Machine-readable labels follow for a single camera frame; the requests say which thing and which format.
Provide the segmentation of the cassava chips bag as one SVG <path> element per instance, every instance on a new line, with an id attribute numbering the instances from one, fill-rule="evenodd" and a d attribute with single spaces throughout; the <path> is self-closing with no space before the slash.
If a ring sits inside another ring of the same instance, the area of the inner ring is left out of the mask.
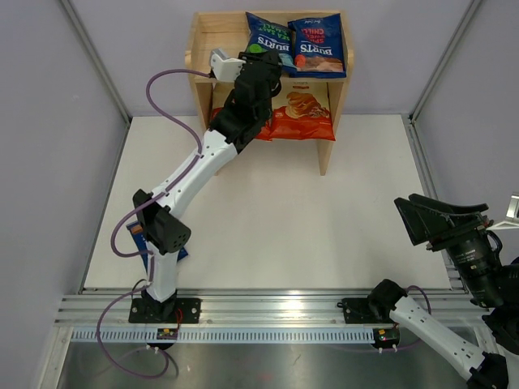
<path id="1" fill-rule="evenodd" d="M 334 141 L 326 83 L 289 82 L 272 99 L 270 139 Z"/>
<path id="2" fill-rule="evenodd" d="M 213 120 L 216 115 L 223 109 L 224 103 L 233 90 L 234 86 L 231 83 L 216 83 L 212 90 L 212 109 L 210 120 Z M 272 142 L 270 121 L 267 120 L 261 127 L 260 133 L 255 137 L 258 140 Z"/>

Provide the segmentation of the blue bag back side up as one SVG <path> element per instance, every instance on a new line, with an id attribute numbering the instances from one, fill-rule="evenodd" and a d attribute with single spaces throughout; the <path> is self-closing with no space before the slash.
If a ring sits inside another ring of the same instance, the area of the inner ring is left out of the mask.
<path id="1" fill-rule="evenodd" d="M 286 71 L 294 69 L 293 45 L 291 31 L 285 27 L 250 12 L 246 13 L 249 27 L 248 53 L 263 53 L 276 50 Z"/>

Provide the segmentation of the blue Burts bag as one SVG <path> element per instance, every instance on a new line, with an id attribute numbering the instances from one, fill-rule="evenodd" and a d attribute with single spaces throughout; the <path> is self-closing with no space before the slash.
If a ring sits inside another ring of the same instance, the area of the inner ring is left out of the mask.
<path id="1" fill-rule="evenodd" d="M 340 14 L 291 20 L 288 27 L 294 34 L 292 77 L 346 77 Z"/>
<path id="2" fill-rule="evenodd" d="M 127 228 L 127 231 L 129 232 L 129 234 L 131 235 L 138 251 L 145 251 L 147 249 L 146 247 L 146 241 L 144 239 L 144 231 L 143 231 L 143 228 L 142 226 L 140 225 L 140 223 L 138 221 L 134 221 L 134 222 L 131 222 L 130 224 L 127 224 L 126 225 L 126 228 Z M 177 261 L 182 261 L 183 259 L 185 259 L 187 256 L 188 256 L 188 252 L 186 250 L 185 247 L 183 247 L 179 252 L 178 252 L 178 257 L 177 257 Z"/>

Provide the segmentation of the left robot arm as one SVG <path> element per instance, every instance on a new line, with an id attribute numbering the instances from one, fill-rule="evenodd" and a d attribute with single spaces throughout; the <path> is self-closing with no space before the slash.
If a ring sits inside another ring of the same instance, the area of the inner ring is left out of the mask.
<path id="1" fill-rule="evenodd" d="M 281 90 L 282 62 L 277 50 L 241 52 L 227 57 L 212 51 L 212 77 L 232 83 L 223 108 L 209 123 L 191 156 L 151 192 L 133 196 L 151 259 L 148 264 L 150 300 L 147 313 L 157 322 L 169 321 L 175 312 L 178 252 L 191 237 L 181 221 L 190 202 L 210 178 L 260 133 L 272 116 L 272 99 Z"/>

